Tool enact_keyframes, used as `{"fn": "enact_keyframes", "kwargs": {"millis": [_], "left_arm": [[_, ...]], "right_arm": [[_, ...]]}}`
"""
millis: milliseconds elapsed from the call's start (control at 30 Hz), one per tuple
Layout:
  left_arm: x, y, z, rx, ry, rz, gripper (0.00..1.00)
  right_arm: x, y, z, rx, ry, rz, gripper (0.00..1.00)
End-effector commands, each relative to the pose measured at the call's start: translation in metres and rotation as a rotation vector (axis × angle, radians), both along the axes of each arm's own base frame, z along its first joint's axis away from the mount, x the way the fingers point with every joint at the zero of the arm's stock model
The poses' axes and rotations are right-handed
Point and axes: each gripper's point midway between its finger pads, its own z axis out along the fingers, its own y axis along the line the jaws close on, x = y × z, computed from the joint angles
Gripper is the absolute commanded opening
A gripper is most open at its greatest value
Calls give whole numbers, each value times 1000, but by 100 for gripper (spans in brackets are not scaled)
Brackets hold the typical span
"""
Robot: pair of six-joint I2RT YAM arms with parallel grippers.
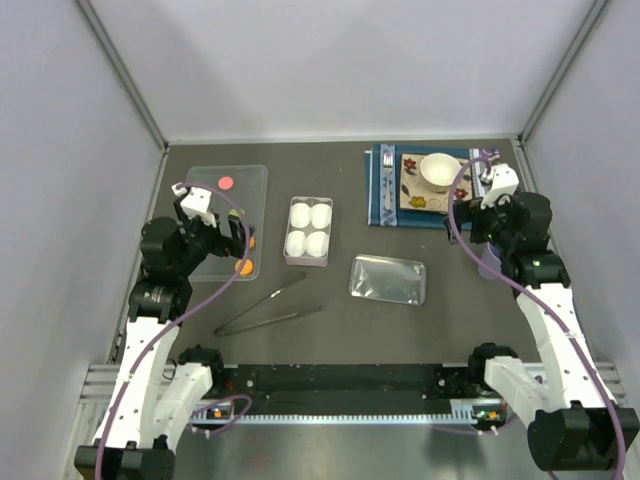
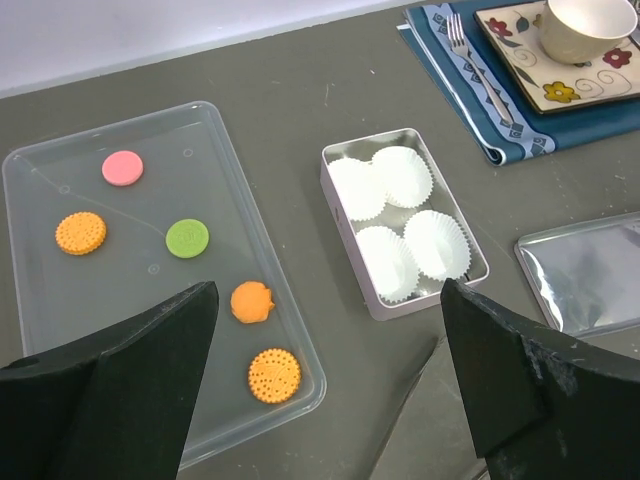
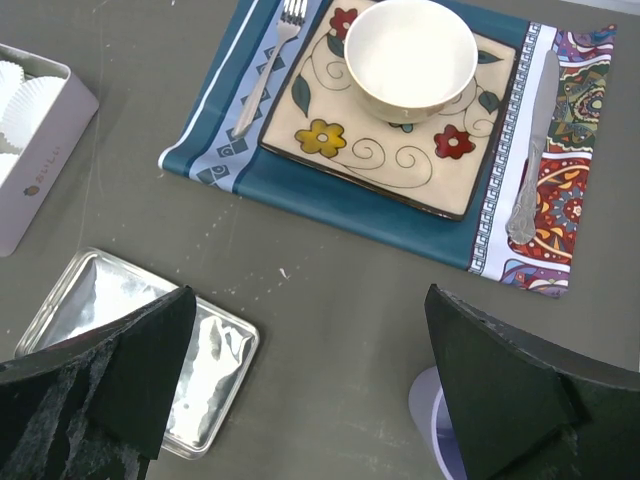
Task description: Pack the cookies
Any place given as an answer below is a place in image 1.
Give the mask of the metal tongs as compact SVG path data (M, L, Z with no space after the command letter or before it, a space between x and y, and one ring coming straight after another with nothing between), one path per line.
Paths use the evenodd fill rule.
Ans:
M248 333L266 327L298 320L323 310L319 302L289 302L286 297L306 281L307 274L289 276L271 293L253 302L239 313L217 326L213 334L218 338Z

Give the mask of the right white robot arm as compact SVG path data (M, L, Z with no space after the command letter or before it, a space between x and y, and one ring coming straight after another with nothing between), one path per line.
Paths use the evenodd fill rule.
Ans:
M515 353L484 344L466 380L476 394L497 392L527 430L536 466L560 471L610 471L623 476L626 453L639 433L639 418L617 404L592 360L573 306L571 280L549 247L550 201L536 193L501 194L488 201L452 199L445 220L450 238L471 227L470 240L499 251L506 283L527 319L546 374L539 383Z

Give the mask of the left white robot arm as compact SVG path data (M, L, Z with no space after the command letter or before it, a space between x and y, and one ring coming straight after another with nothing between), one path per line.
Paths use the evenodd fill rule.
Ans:
M192 347L180 355L167 389L163 372L181 324L193 315L190 275L210 255L246 261L253 232L235 215L223 235L213 191L191 184L175 192L175 217L141 230L140 273L129 295L125 346L109 406L74 467L85 479L170 479L176 450L198 402L226 387L221 355Z

